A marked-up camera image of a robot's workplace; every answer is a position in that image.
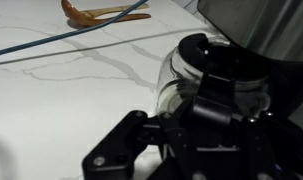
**cable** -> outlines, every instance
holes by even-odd
[[[40,39],[40,40],[37,40],[37,41],[33,41],[33,42],[18,45],[18,46],[13,46],[13,47],[10,47],[10,48],[2,49],[2,50],[0,50],[0,55],[8,54],[8,53],[11,53],[11,52],[14,52],[14,51],[19,51],[19,50],[22,50],[22,49],[27,49],[27,48],[34,47],[34,46],[39,46],[41,44],[46,44],[46,43],[49,43],[49,42],[57,41],[57,40],[60,40],[60,39],[68,38],[68,37],[71,37],[71,36],[76,36],[76,35],[79,35],[79,34],[83,34],[83,33],[87,33],[87,32],[90,32],[90,31],[94,31],[94,30],[103,28],[103,27],[117,21],[118,19],[122,18],[123,16],[129,14],[131,11],[135,10],[136,8],[138,8],[139,6],[141,6],[143,3],[147,2],[147,1],[148,0],[140,0],[137,3],[135,3],[134,5],[132,5],[130,8],[128,8],[127,10],[125,10],[122,13],[115,16],[114,18],[110,19],[107,22],[99,24],[97,26],[92,26],[92,27],[89,27],[89,28],[85,28],[85,29],[81,29],[81,30],[77,30],[77,31],[72,31],[72,32],[68,32],[68,33],[65,33],[65,34],[60,34],[60,35],[52,36],[52,37],[49,37],[49,38]]]

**white countertop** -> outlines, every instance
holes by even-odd
[[[85,10],[136,1],[70,2]],[[148,4],[140,11],[151,19],[0,56],[0,180],[82,179],[85,155],[129,111],[154,115],[161,62],[208,28],[170,0]],[[75,30],[67,20],[60,0],[0,0],[0,49]],[[140,156],[138,174],[159,161],[155,152]]]

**wooden spoon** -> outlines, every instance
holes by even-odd
[[[68,0],[62,0],[61,5],[65,15],[68,18],[73,20],[75,23],[85,27],[95,26],[111,19],[111,18],[95,19],[98,16],[108,13],[114,13],[114,12],[122,12],[130,7],[130,6],[119,6],[119,7],[104,8],[104,9],[78,11],[74,6],[72,6],[71,3],[69,3]],[[142,4],[137,9],[146,9],[146,8],[149,8],[148,4]],[[117,22],[130,21],[136,19],[146,19],[150,17],[151,17],[150,14],[128,14],[122,17],[121,19],[119,19]]]

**coffee maker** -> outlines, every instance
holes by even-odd
[[[161,66],[157,115],[129,112],[84,158],[85,180],[303,179],[303,0],[199,0],[221,33],[180,41]]]

